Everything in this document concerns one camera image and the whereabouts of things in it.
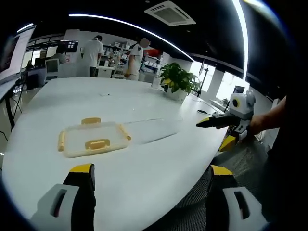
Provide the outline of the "person's right hand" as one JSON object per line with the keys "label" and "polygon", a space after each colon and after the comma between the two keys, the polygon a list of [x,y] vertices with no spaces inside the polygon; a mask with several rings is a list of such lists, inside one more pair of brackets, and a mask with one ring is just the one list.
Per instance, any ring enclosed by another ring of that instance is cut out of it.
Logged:
{"label": "person's right hand", "polygon": [[263,131],[267,130],[267,116],[266,115],[253,115],[252,120],[247,130],[250,137],[253,137]]}

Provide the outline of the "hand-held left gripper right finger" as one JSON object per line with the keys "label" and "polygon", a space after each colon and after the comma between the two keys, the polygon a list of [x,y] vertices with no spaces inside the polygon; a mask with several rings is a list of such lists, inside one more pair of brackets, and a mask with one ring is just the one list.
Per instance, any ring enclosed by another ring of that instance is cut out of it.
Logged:
{"label": "hand-held left gripper right finger", "polygon": [[263,231],[268,222],[262,205],[246,187],[239,187],[233,173],[210,165],[210,184],[206,199],[208,231]]}

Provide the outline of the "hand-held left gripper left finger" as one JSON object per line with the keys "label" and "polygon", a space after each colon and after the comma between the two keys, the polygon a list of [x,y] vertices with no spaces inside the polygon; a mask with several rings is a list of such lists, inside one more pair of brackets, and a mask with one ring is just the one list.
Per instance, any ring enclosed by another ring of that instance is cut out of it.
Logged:
{"label": "hand-held left gripper left finger", "polygon": [[96,206],[94,164],[73,167],[38,201],[30,219],[37,231],[93,231]]}

